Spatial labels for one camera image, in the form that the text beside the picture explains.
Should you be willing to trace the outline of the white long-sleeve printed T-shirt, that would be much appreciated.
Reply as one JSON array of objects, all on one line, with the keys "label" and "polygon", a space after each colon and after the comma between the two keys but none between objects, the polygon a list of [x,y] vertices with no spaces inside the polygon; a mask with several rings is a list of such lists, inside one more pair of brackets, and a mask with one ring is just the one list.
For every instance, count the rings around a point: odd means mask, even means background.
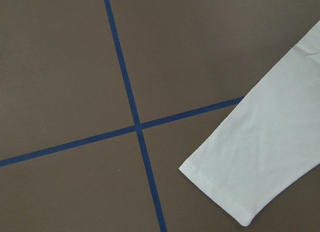
[{"label": "white long-sleeve printed T-shirt", "polygon": [[319,36],[315,24],[179,167],[244,227],[320,162]]}]

